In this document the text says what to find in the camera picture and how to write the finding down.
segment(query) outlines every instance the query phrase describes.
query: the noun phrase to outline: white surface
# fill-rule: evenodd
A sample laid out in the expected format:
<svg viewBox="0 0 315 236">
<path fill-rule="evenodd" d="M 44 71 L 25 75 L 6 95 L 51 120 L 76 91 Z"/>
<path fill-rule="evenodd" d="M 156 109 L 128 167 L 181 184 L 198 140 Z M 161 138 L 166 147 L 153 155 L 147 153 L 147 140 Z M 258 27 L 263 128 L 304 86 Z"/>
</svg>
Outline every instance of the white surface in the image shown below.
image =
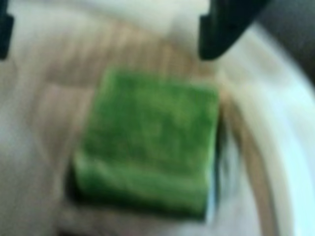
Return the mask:
<svg viewBox="0 0 315 236">
<path fill-rule="evenodd" d="M 196 52 L 200 9 L 187 7 L 188 1 L 70 2 L 109 12 Z M 306 78 L 258 27 L 250 29 L 218 65 L 218 78 L 234 94 L 264 153 L 281 235 L 315 235 L 315 178 L 308 167 L 315 170 L 315 103 Z"/>
</svg>

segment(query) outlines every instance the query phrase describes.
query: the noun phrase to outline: beige surface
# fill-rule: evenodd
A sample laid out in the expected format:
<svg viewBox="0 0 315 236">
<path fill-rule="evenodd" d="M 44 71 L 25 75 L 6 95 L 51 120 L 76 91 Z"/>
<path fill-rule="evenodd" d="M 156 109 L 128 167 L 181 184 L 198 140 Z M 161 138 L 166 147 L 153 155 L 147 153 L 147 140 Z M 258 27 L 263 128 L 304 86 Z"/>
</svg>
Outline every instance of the beige surface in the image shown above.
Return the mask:
<svg viewBox="0 0 315 236">
<path fill-rule="evenodd" d="M 242 166 L 239 191 L 221 205 L 213 224 L 65 203 L 64 175 L 71 151 L 105 68 L 124 65 L 196 81 L 206 81 L 214 73 L 154 35 L 102 15 L 41 5 L 13 11 L 17 25 L 11 59 L 1 66 L 15 83 L 6 83 L 4 91 L 11 96 L 0 110 L 2 134 L 10 133 L 0 136 L 0 144 L 10 147 L 1 151 L 0 173 L 7 182 L 0 183 L 6 193 L 0 211 L 11 213 L 0 215 L 0 233 L 53 235 L 56 228 L 84 232 L 92 227 L 120 236 L 273 235 L 275 221 L 259 153 L 226 95 L 225 119 L 234 127 L 247 165 Z M 24 149 L 17 151 L 16 146 Z"/>
</svg>

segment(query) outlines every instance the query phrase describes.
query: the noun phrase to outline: green sponge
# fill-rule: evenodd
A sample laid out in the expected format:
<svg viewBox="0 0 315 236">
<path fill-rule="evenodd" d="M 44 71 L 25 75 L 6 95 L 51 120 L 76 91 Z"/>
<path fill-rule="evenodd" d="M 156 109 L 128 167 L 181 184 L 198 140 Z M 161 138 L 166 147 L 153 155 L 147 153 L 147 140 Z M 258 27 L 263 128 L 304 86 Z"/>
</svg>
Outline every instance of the green sponge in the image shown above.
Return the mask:
<svg viewBox="0 0 315 236">
<path fill-rule="evenodd" d="M 215 88 L 112 70 L 74 156 L 89 201 L 203 217 L 213 177 Z"/>
</svg>

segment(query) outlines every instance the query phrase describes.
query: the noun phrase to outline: sponge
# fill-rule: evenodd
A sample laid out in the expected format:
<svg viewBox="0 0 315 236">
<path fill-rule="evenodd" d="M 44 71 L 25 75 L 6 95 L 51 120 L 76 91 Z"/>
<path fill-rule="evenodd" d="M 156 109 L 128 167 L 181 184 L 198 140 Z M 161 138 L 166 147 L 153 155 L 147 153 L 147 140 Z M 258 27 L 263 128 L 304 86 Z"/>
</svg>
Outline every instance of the sponge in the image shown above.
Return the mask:
<svg viewBox="0 0 315 236">
<path fill-rule="evenodd" d="M 86 200 L 205 216 L 214 191 L 218 91 L 172 81 L 105 74 L 73 159 Z"/>
</svg>

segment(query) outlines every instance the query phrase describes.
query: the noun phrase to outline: black plastic piece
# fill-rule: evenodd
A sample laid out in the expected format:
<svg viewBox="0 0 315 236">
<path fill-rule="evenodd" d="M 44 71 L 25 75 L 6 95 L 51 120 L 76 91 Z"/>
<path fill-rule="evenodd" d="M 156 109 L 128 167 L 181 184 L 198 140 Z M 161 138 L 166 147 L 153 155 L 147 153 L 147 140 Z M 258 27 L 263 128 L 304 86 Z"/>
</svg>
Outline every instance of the black plastic piece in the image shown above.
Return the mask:
<svg viewBox="0 0 315 236">
<path fill-rule="evenodd" d="M 216 59 L 225 53 L 270 0 L 211 0 L 200 19 L 199 56 Z"/>
<path fill-rule="evenodd" d="M 8 0 L 0 0 L 0 59 L 6 59 L 10 47 L 14 18 L 7 14 Z"/>
</svg>

